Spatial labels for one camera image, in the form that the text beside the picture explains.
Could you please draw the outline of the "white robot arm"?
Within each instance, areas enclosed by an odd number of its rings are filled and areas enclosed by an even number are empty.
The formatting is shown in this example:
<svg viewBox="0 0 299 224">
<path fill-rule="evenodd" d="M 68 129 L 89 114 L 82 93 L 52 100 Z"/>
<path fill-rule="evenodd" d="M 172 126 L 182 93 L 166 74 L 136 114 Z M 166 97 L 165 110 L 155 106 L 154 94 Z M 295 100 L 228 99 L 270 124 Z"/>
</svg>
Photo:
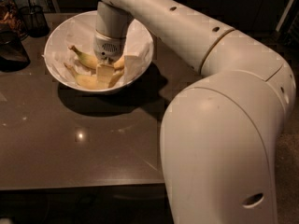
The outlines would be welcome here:
<svg viewBox="0 0 299 224">
<path fill-rule="evenodd" d="M 102 0 L 132 15 L 201 80 L 164 113 L 160 149 L 175 224 L 278 224 L 276 142 L 296 83 L 276 52 L 172 0 Z"/>
</svg>

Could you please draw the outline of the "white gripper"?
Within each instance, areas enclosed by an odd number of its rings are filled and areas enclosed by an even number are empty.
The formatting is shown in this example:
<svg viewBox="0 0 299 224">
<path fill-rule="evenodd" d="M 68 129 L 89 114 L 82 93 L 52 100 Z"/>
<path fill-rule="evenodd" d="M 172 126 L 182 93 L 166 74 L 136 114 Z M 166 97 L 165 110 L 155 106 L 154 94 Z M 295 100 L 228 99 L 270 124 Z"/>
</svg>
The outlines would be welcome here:
<svg viewBox="0 0 299 224">
<path fill-rule="evenodd" d="M 110 59 L 117 61 L 123 54 L 126 34 L 120 37 L 103 35 L 96 31 L 93 37 L 93 51 L 98 60 Z M 142 51 L 139 54 L 126 54 L 124 56 L 124 81 L 130 82 L 143 74 L 150 64 L 150 53 Z M 98 64 L 96 67 L 97 85 L 100 89 L 108 89 L 114 74 L 111 65 Z"/>
</svg>

